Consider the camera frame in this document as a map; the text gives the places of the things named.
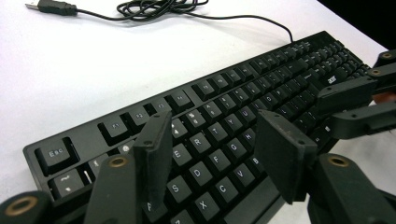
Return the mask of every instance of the key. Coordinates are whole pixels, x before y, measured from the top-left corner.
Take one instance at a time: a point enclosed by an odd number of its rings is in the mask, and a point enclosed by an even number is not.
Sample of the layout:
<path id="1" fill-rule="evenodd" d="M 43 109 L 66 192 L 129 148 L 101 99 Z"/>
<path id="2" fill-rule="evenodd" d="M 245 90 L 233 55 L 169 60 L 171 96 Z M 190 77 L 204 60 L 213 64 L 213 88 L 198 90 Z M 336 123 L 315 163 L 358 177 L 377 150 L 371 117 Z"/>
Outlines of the key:
<path id="1" fill-rule="evenodd" d="M 234 70 L 227 71 L 227 73 L 223 74 L 223 76 L 231 87 L 242 83 L 242 78 Z"/>
<path id="2" fill-rule="evenodd" d="M 195 92 L 202 101 L 206 101 L 216 95 L 215 89 L 213 89 L 213 87 L 209 84 L 209 82 L 207 82 L 207 80 L 193 85 L 192 88 L 195 90 Z"/>
<path id="3" fill-rule="evenodd" d="M 191 112 L 181 117 L 190 133 L 196 133 L 206 126 L 206 120 L 202 117 L 198 110 L 194 109 Z"/>
<path id="4" fill-rule="evenodd" d="M 213 101 L 201 106 L 199 110 L 209 124 L 214 123 L 223 115 L 221 110 Z"/>
<path id="5" fill-rule="evenodd" d="M 190 214 L 187 210 L 181 211 L 175 217 L 171 219 L 171 224 L 192 224 L 194 221 L 192 220 Z"/>
<path id="6" fill-rule="evenodd" d="M 199 190 L 207 183 L 209 183 L 213 176 L 212 174 L 210 174 L 204 163 L 202 161 L 199 161 L 189 169 L 189 177 L 192 186 L 196 190 Z"/>
<path id="7" fill-rule="evenodd" d="M 179 169 L 185 167 L 191 160 L 192 157 L 183 144 L 173 147 L 173 161 Z"/>
<path id="8" fill-rule="evenodd" d="M 103 155 L 101 155 L 101 156 L 99 156 L 99 157 L 96 157 L 95 159 L 90 160 L 90 161 L 88 162 L 88 165 L 89 165 L 90 168 L 91 168 L 91 171 L 92 171 L 92 173 L 93 173 L 94 178 L 96 178 L 96 177 L 98 176 L 98 174 L 99 174 L 99 170 L 100 170 L 102 161 L 104 161 L 104 160 L 107 159 L 107 158 L 108 158 L 108 156 L 107 156 L 107 154 L 105 153 L 105 154 L 103 154 Z"/>
<path id="9" fill-rule="evenodd" d="M 150 114 L 156 114 L 164 111 L 171 111 L 172 107 L 166 102 L 164 98 L 159 98 L 148 105 Z"/>
<path id="10" fill-rule="evenodd" d="M 46 175 L 61 171 L 72 163 L 65 141 L 61 139 L 39 148 L 37 157 Z"/>
<path id="11" fill-rule="evenodd" d="M 223 151 L 233 164 L 237 164 L 241 161 L 247 153 L 247 150 L 237 138 L 234 138 L 229 143 L 225 144 Z"/>
<path id="12" fill-rule="evenodd" d="M 206 164 L 210 172 L 215 176 L 223 174 L 231 165 L 221 149 L 210 154 L 206 159 Z"/>
<path id="13" fill-rule="evenodd" d="M 190 98 L 187 96 L 186 92 L 182 90 L 176 91 L 171 95 L 168 95 L 166 99 L 168 100 L 172 108 L 174 108 L 177 114 L 194 106 Z"/>
<path id="14" fill-rule="evenodd" d="M 247 166 L 242 163 L 230 175 L 231 180 L 240 192 L 245 192 L 254 181 L 254 175 L 249 171 Z"/>
<path id="15" fill-rule="evenodd" d="M 133 133 L 139 133 L 143 126 L 149 121 L 149 113 L 143 106 L 134 107 L 129 110 L 125 118 L 128 121 L 128 124 L 132 127 Z"/>
<path id="16" fill-rule="evenodd" d="M 236 103 L 231 99 L 229 94 L 225 94 L 216 99 L 215 103 L 225 115 L 228 115 L 236 109 Z"/>
<path id="17" fill-rule="evenodd" d="M 213 78 L 210 78 L 208 81 L 215 89 L 216 93 L 221 93 L 230 89 L 230 84 L 228 84 L 222 75 L 217 75 Z"/>
<path id="18" fill-rule="evenodd" d="M 205 130 L 205 135 L 213 147 L 218 147 L 228 138 L 227 132 L 217 122 Z"/>
<path id="19" fill-rule="evenodd" d="M 178 143 L 188 134 L 187 129 L 181 123 L 180 119 L 172 120 L 172 135 L 174 137 L 174 144 Z"/>
<path id="20" fill-rule="evenodd" d="M 220 211 L 218 205 L 208 192 L 195 200 L 193 209 L 198 220 L 200 220 L 199 223 L 208 222 Z"/>
<path id="21" fill-rule="evenodd" d="M 230 136 L 236 135 L 244 127 L 242 122 L 236 117 L 235 114 L 231 114 L 231 115 L 227 116 L 220 123 L 221 123 L 222 127 L 224 127 L 224 130 Z"/>
<path id="22" fill-rule="evenodd" d="M 202 157 L 212 147 L 202 133 L 198 133 L 187 142 L 191 154 L 195 158 Z"/>
<path id="23" fill-rule="evenodd" d="M 78 189 L 82 189 L 84 184 L 76 169 L 70 170 L 62 175 L 58 175 L 49 182 L 55 198 L 62 198 Z"/>
<path id="24" fill-rule="evenodd" d="M 181 175 L 169 181 L 166 187 L 172 195 L 170 198 L 173 203 L 182 203 L 192 195 L 192 191 Z"/>
<path id="25" fill-rule="evenodd" d="M 235 188 L 230 179 L 226 176 L 215 185 L 213 189 L 213 196 L 221 207 L 226 207 L 238 195 L 238 190 Z"/>
<path id="26" fill-rule="evenodd" d="M 107 118 L 98 127 L 109 146 L 114 146 L 130 136 L 127 127 L 119 116 Z"/>

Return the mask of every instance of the function key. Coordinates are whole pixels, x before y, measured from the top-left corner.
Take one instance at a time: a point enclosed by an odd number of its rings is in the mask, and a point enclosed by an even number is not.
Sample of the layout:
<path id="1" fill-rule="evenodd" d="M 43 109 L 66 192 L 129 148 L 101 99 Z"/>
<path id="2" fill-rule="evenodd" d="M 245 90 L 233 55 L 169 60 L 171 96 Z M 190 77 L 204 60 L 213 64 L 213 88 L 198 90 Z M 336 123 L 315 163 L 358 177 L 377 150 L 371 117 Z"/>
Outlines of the function key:
<path id="1" fill-rule="evenodd" d="M 164 112 L 164 111 L 172 111 L 172 107 L 166 102 L 164 98 L 159 98 L 147 105 L 148 111 L 151 115 Z"/>
<path id="2" fill-rule="evenodd" d="M 230 86 L 236 86 L 242 83 L 242 78 L 234 71 L 229 70 L 226 74 L 223 74 Z"/>
<path id="3" fill-rule="evenodd" d="M 176 91 L 172 93 L 171 95 L 167 96 L 167 100 L 172 108 L 175 109 L 177 114 L 194 106 L 191 99 L 184 91 Z"/>
<path id="4" fill-rule="evenodd" d="M 274 54 L 266 54 L 262 59 L 268 62 L 271 67 L 279 65 L 279 59 Z"/>
<path id="5" fill-rule="evenodd" d="M 291 47 L 287 47 L 282 49 L 283 54 L 288 58 L 288 60 L 294 59 L 296 57 L 296 53 Z"/>
<path id="6" fill-rule="evenodd" d="M 271 65 L 268 65 L 265 61 L 259 58 L 253 59 L 253 61 L 250 62 L 250 65 L 256 70 L 259 75 L 266 73 L 271 67 Z"/>
<path id="7" fill-rule="evenodd" d="M 195 90 L 195 92 L 202 101 L 206 101 L 216 95 L 215 89 L 213 89 L 213 87 L 209 84 L 207 80 L 193 85 L 192 88 Z"/>
<path id="8" fill-rule="evenodd" d="M 114 146 L 130 136 L 126 125 L 119 116 L 106 118 L 98 124 L 98 128 L 109 146 Z"/>
<path id="9" fill-rule="evenodd" d="M 149 121 L 149 113 L 143 106 L 129 109 L 123 116 L 131 126 L 133 133 L 139 133 L 143 126 Z"/>
<path id="10" fill-rule="evenodd" d="M 36 150 L 35 154 L 44 175 L 52 175 L 77 161 L 76 151 L 69 138 L 53 141 Z"/>
<path id="11" fill-rule="evenodd" d="M 217 93 L 221 93 L 230 89 L 230 84 L 222 75 L 212 77 L 208 81 Z"/>
<path id="12" fill-rule="evenodd" d="M 288 60 L 288 57 L 281 50 L 275 52 L 274 55 L 280 63 L 285 63 Z"/>
<path id="13" fill-rule="evenodd" d="M 84 187 L 81 177 L 76 169 L 70 170 L 67 173 L 53 178 L 49 182 L 49 185 L 52 188 L 55 198 L 57 199 Z"/>
<path id="14" fill-rule="evenodd" d="M 239 65 L 237 68 L 235 68 L 235 71 L 237 74 L 239 74 L 243 81 L 254 78 L 253 72 L 246 64 Z"/>

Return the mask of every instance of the black cable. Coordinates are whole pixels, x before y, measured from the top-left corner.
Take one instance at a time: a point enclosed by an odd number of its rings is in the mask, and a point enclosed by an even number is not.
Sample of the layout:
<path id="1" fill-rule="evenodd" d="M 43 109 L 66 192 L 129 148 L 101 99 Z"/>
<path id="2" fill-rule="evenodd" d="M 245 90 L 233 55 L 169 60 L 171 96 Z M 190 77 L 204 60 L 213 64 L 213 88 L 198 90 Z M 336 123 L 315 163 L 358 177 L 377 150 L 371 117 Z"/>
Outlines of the black cable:
<path id="1" fill-rule="evenodd" d="M 198 6 L 206 5 L 209 0 L 205 0 L 204 2 L 199 2 L 199 0 L 191 0 L 189 3 L 187 3 L 187 1 L 188 0 L 131 0 L 117 6 L 117 11 L 123 15 L 123 17 L 119 18 L 107 17 L 84 9 L 78 9 L 76 6 L 67 4 L 65 2 L 57 2 L 53 0 L 38 0 L 37 4 L 26 4 L 26 6 L 33 9 L 38 9 L 42 12 L 54 13 L 64 16 L 77 15 L 77 13 L 80 12 L 107 21 L 153 21 L 160 18 L 166 13 L 175 13 L 180 15 L 186 14 L 201 19 L 218 21 L 243 18 L 259 19 L 271 22 L 272 24 L 286 30 L 289 34 L 290 42 L 294 42 L 291 31 L 286 26 L 276 21 L 272 21 L 267 18 L 255 15 L 238 15 L 228 17 L 210 17 L 198 15 L 191 12 L 194 11 Z"/>

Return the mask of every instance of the key label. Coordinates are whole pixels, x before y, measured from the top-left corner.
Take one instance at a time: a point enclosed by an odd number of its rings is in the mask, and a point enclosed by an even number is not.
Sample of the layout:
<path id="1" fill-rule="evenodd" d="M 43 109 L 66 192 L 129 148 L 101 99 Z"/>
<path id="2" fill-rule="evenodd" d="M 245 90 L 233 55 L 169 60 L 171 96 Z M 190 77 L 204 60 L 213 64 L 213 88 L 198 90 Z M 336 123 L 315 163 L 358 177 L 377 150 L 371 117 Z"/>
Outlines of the key label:
<path id="1" fill-rule="evenodd" d="M 207 208 L 207 205 L 204 201 L 201 201 L 199 204 L 202 206 L 202 210 L 205 210 Z"/>
<path id="2" fill-rule="evenodd" d="M 70 178 L 70 175 L 67 175 L 66 177 L 61 178 L 61 181 L 68 180 Z"/>

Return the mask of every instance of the keyboard cable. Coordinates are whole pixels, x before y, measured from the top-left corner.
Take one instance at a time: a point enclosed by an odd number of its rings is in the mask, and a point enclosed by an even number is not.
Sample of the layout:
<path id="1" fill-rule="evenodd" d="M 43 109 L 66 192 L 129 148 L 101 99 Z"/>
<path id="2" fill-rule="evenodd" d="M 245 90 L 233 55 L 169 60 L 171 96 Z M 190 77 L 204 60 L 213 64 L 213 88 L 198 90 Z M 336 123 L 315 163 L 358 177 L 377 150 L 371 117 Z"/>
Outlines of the keyboard cable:
<path id="1" fill-rule="evenodd" d="M 90 12 L 84 9 L 78 9 L 76 5 L 71 5 L 66 2 L 58 2 L 54 0 L 32 0 L 30 3 L 25 5 L 30 9 L 39 10 L 40 12 L 52 13 L 62 16 L 76 16 L 78 13 L 88 14 L 94 17 L 98 17 L 107 21 L 153 21 L 160 18 L 166 13 L 174 14 L 186 14 L 193 17 L 207 19 L 207 20 L 232 20 L 232 19 L 259 19 L 263 21 L 271 22 L 272 24 L 279 26 L 286 30 L 290 37 L 290 42 L 293 43 L 293 37 L 291 31 L 286 26 L 272 21 L 270 19 L 255 16 L 255 15 L 237 15 L 237 16 L 227 16 L 227 17 L 210 17 L 192 13 L 198 6 L 206 5 L 209 0 L 204 2 L 199 2 L 199 0 L 132 0 L 119 4 L 117 6 L 117 11 L 123 15 L 123 17 L 107 17 L 94 12 Z"/>

